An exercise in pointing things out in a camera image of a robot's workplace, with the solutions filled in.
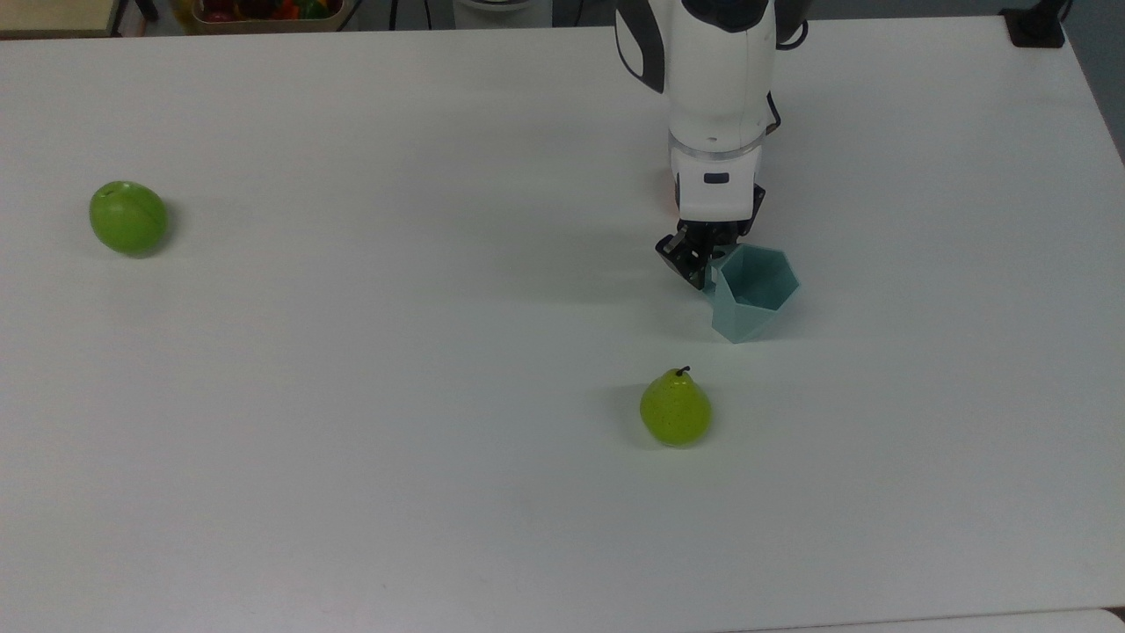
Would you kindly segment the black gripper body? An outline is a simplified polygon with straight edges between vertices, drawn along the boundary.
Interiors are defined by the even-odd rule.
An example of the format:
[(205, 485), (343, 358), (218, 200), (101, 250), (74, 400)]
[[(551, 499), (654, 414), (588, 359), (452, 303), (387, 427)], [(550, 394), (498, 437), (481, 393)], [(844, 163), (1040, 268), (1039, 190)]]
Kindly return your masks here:
[(680, 221), (684, 233), (683, 244), (699, 255), (711, 255), (716, 248), (729, 247), (749, 232), (749, 220), (742, 221)]

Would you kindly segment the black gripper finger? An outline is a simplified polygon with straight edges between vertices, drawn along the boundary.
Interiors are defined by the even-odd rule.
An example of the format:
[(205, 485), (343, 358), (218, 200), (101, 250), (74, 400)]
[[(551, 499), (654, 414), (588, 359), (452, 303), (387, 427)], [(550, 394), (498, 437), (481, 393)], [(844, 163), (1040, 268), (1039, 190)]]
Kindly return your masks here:
[(747, 219), (731, 221), (730, 224), (728, 252), (732, 252), (732, 250), (740, 244), (739, 239), (747, 236), (747, 234), (752, 232), (752, 228), (754, 228), (754, 223), (760, 211), (762, 204), (764, 204), (765, 196), (765, 189), (762, 186), (755, 184), (754, 191), (752, 191), (752, 215), (749, 215)]
[(714, 233), (711, 230), (678, 230), (667, 234), (655, 245), (664, 264), (687, 281), (698, 291), (706, 288), (708, 263), (716, 252)]

